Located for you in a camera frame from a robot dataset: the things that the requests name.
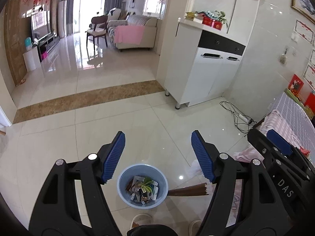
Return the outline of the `pink checkered tablecloth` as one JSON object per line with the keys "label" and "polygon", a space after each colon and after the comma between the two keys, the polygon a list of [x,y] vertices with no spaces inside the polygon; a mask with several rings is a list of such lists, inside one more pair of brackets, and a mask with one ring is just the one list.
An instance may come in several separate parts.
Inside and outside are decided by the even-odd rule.
{"label": "pink checkered tablecloth", "polygon": [[284,118],[278,111],[272,111],[264,119],[259,131],[270,141],[274,141],[276,146],[283,144],[279,140],[282,137],[302,151],[311,164],[314,164],[314,127],[306,115],[295,113]]}

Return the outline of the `television screen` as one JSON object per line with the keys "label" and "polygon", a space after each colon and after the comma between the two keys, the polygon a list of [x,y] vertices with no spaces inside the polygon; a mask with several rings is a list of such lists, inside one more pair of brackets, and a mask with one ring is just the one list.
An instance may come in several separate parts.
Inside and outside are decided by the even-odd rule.
{"label": "television screen", "polygon": [[41,40],[51,34],[50,12],[41,11],[31,16],[32,38]]}

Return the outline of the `gold framed picture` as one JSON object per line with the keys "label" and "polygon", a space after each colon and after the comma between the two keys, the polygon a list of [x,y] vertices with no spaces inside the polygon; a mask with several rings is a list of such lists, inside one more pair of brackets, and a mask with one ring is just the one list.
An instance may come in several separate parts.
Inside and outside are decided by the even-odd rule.
{"label": "gold framed picture", "polygon": [[309,0],[292,0],[291,8],[305,16],[312,23],[314,21],[314,7]]}

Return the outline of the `red photo frame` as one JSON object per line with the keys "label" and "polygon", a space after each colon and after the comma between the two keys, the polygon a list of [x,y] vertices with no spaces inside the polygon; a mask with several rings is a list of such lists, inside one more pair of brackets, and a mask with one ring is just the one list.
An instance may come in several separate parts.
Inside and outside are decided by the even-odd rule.
{"label": "red photo frame", "polygon": [[298,96],[302,87],[304,85],[303,80],[299,78],[296,74],[293,75],[290,84],[288,85],[288,89],[295,95]]}

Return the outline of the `potted green plant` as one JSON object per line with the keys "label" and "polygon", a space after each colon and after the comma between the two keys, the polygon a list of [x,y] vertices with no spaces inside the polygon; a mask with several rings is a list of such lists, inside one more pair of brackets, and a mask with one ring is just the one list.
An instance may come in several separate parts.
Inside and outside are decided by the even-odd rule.
{"label": "potted green plant", "polygon": [[229,26],[227,19],[225,18],[226,14],[223,11],[214,11],[214,28],[221,30],[223,25],[226,25],[227,27]]}

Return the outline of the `pink blanket on sofa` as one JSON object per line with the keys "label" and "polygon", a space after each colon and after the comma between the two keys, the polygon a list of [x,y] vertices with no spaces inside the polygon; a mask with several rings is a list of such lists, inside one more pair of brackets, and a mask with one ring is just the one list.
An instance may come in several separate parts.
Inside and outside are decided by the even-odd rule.
{"label": "pink blanket on sofa", "polygon": [[145,26],[117,26],[114,31],[114,42],[140,45]]}

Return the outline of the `white slipper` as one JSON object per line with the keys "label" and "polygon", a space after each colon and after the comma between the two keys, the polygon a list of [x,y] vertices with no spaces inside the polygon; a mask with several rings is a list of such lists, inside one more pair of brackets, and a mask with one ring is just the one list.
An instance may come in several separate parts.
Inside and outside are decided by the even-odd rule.
{"label": "white slipper", "polygon": [[131,222],[130,229],[136,228],[142,225],[152,224],[153,217],[149,214],[138,214],[136,215]]}

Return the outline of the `red gift box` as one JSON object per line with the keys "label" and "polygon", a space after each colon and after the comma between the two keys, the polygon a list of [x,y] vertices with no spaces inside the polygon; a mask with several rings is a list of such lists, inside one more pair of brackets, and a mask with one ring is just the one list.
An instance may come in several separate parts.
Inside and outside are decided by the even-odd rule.
{"label": "red gift box", "polygon": [[202,20],[202,23],[204,25],[207,25],[209,27],[213,27],[217,30],[221,30],[222,27],[223,27],[223,23],[221,21],[218,21],[218,20],[215,20],[215,19],[212,19],[212,18],[209,18],[207,16],[204,16],[203,17],[203,20]]}

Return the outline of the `green leaf vegetable scrap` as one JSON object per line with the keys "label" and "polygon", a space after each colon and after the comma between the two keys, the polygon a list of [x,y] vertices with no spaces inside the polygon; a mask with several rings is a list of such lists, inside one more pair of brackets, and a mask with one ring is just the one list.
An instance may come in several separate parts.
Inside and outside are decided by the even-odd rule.
{"label": "green leaf vegetable scrap", "polygon": [[145,193],[145,192],[152,193],[153,192],[152,187],[151,187],[152,183],[153,183],[153,180],[150,177],[144,178],[144,181],[141,182],[141,184],[140,184],[140,188],[141,188],[142,192],[143,193]]}

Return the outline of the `white cylindrical air purifier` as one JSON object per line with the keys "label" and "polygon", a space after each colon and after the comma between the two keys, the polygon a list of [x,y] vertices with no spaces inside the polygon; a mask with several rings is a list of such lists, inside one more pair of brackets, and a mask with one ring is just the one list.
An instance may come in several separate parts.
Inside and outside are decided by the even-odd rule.
{"label": "white cylindrical air purifier", "polygon": [[23,54],[23,59],[28,72],[36,69],[36,62],[34,60],[34,54],[32,50],[29,50]]}

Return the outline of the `dark wooden chair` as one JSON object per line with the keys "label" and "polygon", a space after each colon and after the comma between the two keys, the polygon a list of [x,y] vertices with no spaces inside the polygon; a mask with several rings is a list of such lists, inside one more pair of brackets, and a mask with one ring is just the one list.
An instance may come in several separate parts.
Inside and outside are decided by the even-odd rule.
{"label": "dark wooden chair", "polygon": [[108,46],[107,43],[107,21],[108,16],[98,16],[93,17],[91,19],[90,28],[86,31],[86,43],[88,43],[89,37],[92,36],[92,41],[95,50],[95,40],[99,43],[99,38],[102,37],[105,39],[105,44]]}

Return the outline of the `beige sofa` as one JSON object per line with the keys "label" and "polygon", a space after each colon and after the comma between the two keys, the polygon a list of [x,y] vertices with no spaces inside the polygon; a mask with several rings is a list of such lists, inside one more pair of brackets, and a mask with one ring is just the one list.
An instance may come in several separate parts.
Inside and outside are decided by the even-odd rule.
{"label": "beige sofa", "polygon": [[157,18],[130,15],[126,20],[108,22],[110,42],[118,50],[152,49],[157,36]]}

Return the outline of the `purple grid tablecloth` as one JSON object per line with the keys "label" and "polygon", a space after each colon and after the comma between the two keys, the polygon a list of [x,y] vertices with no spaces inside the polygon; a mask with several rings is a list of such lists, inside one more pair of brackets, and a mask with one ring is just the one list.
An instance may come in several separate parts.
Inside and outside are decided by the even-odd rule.
{"label": "purple grid tablecloth", "polygon": [[276,110],[286,120],[302,146],[314,155],[314,126],[305,111],[286,93],[278,96],[269,106],[269,110]]}

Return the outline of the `white black sideboard cabinet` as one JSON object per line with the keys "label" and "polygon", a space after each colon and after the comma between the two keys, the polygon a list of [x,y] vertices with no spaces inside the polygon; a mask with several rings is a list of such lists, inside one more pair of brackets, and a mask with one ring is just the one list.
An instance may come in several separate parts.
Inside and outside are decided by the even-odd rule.
{"label": "white black sideboard cabinet", "polygon": [[176,109],[224,95],[230,87],[245,45],[207,25],[179,18],[164,87]]}

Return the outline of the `blue plastic trash bin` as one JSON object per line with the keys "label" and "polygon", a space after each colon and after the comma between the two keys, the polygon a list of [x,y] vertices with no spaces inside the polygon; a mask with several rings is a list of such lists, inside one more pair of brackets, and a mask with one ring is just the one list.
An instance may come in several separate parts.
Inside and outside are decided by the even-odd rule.
{"label": "blue plastic trash bin", "polygon": [[169,187],[162,171],[151,165],[135,164],[119,175],[117,190],[128,206],[153,209],[165,200]]}

